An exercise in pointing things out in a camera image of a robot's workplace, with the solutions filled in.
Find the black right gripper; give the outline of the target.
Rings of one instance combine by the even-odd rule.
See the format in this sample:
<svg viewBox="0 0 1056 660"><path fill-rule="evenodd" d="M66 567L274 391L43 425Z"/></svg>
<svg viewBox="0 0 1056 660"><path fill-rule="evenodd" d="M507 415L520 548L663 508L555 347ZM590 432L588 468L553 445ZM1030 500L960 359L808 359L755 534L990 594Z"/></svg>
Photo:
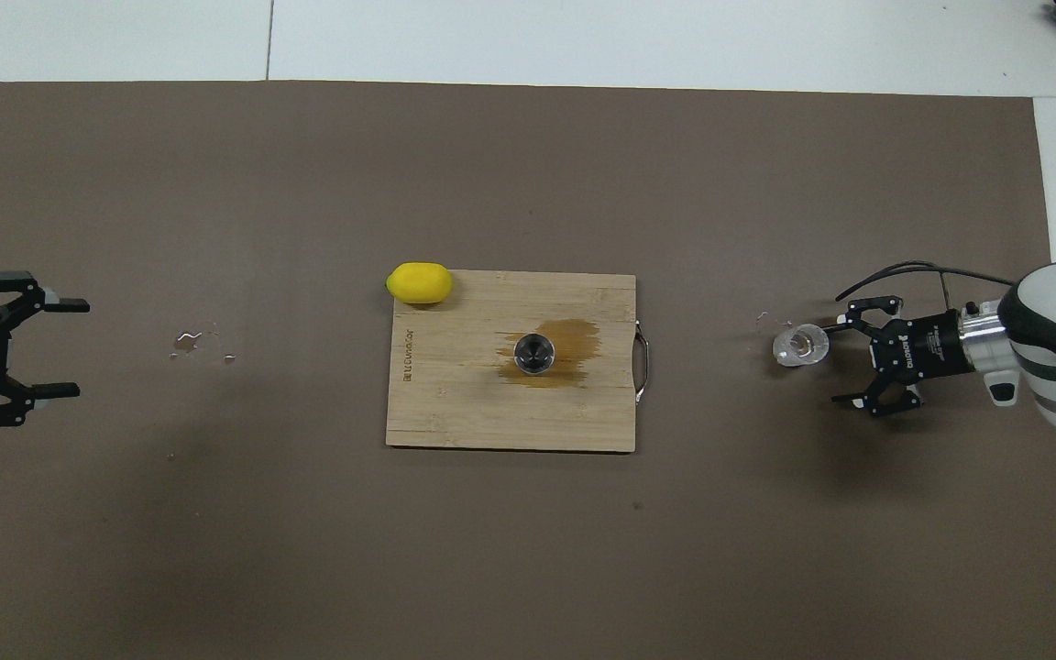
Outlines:
<svg viewBox="0 0 1056 660"><path fill-rule="evenodd" d="M857 331L865 336L880 336L874 340L874 379L862 391L834 394L833 402L852 406L874 418L893 416L923 406L914 385L902 383L895 370L904 379L943 379L969 372L969 358L963 348L961 315L943 312L914 319L897 318L904 300L898 296L856 298L834 324L826 326L826 334ZM891 321L875 326L864 319L864 314L881 312Z"/></svg>

